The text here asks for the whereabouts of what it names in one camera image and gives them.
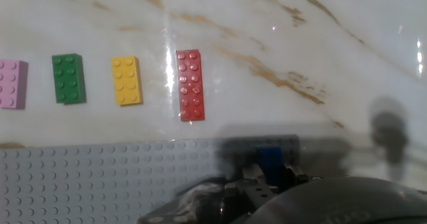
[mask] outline pink lego brick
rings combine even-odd
[[[28,63],[0,59],[0,107],[24,109]]]

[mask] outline yellow lego brick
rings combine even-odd
[[[134,56],[111,58],[115,103],[130,105],[142,103],[138,59]]]

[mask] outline white marble surface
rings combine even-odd
[[[427,188],[426,10],[426,0],[0,0],[0,58],[29,62],[26,109],[0,110],[0,143],[297,134],[326,160],[308,155],[310,167]],[[179,120],[176,49],[201,51],[205,121]],[[51,56],[62,53],[82,55],[87,103],[55,103]],[[143,105],[114,103],[109,59],[125,55],[139,58]],[[397,177],[372,140],[383,111],[408,140]]]

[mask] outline gray lego baseplate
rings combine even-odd
[[[298,164],[294,135],[0,150],[6,224],[135,224],[206,177],[232,175],[255,146]]]

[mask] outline red lego brick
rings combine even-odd
[[[205,119],[199,50],[176,51],[181,121]]]

